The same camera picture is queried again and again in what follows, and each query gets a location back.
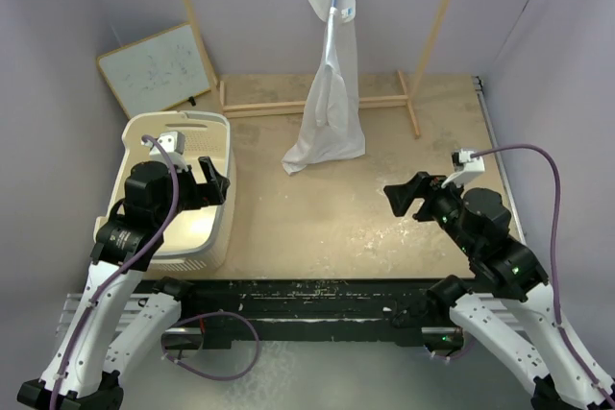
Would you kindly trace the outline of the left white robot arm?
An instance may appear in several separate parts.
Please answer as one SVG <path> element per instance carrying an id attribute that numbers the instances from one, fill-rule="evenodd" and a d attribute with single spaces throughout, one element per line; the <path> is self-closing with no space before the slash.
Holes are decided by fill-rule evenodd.
<path id="1" fill-rule="evenodd" d="M 32 409 L 117 409 L 128 365 L 109 347 L 124 305 L 148 270 L 163 233 L 185 210 L 226 201 L 229 180 L 199 157 L 205 180 L 163 159 L 140 162 L 124 181 L 124 196 L 99 228 L 86 289 L 62 343 L 41 377 L 24 382 L 17 401 Z"/>

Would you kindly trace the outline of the white t shirt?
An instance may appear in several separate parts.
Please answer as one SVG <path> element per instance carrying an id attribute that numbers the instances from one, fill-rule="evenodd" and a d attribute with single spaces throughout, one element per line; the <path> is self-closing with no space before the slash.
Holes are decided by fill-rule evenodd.
<path id="1" fill-rule="evenodd" d="M 326 24 L 321 61 L 309 89 L 296 143 L 282 159 L 293 175 L 311 164 L 365 154 L 358 109 L 356 0 L 308 0 Z"/>

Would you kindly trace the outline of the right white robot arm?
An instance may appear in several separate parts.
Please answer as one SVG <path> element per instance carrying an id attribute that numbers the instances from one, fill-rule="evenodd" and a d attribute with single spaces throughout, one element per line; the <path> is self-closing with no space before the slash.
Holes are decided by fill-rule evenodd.
<path id="1" fill-rule="evenodd" d="M 531 395 L 535 409 L 608 409 L 614 379 L 591 356 L 564 315 L 555 312 L 554 284 L 535 254 L 509 233 L 510 211 L 499 193 L 464 191 L 444 177 L 417 173 L 383 190 L 392 212 L 435 222 L 467 257 L 480 292 L 448 276 L 429 290 L 429 317 L 453 322 L 505 365 Z M 512 315 L 521 332 L 494 314 L 480 298 L 489 293 Z"/>

